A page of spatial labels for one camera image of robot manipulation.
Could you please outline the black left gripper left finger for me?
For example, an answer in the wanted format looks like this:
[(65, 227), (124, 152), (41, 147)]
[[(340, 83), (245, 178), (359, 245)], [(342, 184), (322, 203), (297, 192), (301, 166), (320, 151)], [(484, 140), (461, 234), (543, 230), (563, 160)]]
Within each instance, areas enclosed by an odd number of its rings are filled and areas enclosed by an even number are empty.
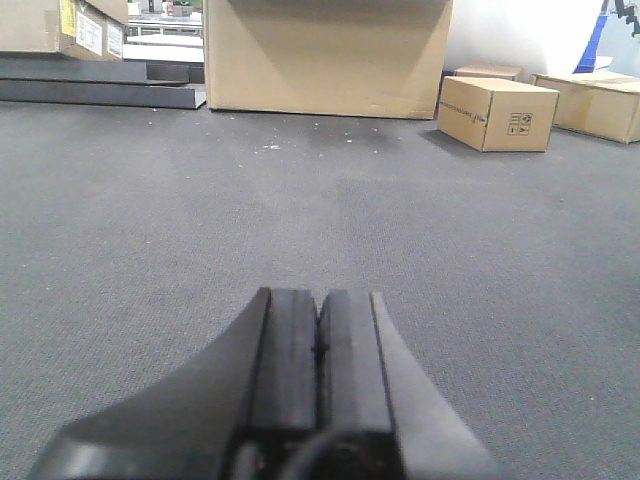
[(316, 306), (259, 289), (227, 329), (137, 394), (58, 430), (32, 479), (221, 479), (234, 450), (317, 425)]

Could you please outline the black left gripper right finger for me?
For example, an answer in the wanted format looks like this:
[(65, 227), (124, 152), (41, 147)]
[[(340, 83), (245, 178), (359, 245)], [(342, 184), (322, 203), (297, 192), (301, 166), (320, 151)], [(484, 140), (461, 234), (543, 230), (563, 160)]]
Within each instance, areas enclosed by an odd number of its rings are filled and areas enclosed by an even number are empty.
[(502, 479), (505, 469), (423, 371), (381, 294), (333, 290), (320, 315), (332, 427), (384, 444), (402, 479)]

